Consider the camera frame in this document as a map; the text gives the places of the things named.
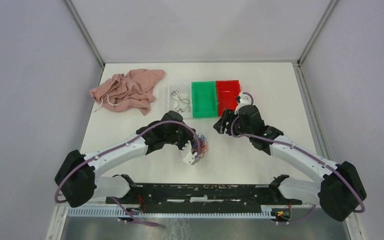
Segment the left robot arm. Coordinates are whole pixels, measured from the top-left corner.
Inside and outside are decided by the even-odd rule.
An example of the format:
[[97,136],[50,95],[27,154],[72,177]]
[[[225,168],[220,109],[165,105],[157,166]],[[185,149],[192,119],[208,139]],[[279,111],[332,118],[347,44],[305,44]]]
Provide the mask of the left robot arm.
[[162,149],[176,146],[185,154],[184,162],[194,165],[203,151],[196,130],[184,123],[183,117],[168,111],[156,120],[136,130],[128,138],[103,150],[80,153],[72,150],[65,157],[55,175],[56,203],[68,203],[77,208],[95,198],[115,197],[129,204],[136,200],[138,191],[122,176],[105,177],[115,167]]

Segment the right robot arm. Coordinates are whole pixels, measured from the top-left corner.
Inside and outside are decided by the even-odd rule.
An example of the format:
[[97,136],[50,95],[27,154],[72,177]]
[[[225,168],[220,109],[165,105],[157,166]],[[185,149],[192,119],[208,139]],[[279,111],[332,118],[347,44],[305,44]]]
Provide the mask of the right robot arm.
[[277,177],[269,189],[269,199],[282,204],[287,199],[320,206],[332,219],[343,222],[352,213],[365,211],[367,193],[356,167],[348,161],[337,163],[300,146],[281,130],[266,125],[258,108],[242,106],[225,109],[213,125],[219,134],[246,137],[251,145],[280,159],[309,177],[298,180],[288,175]]

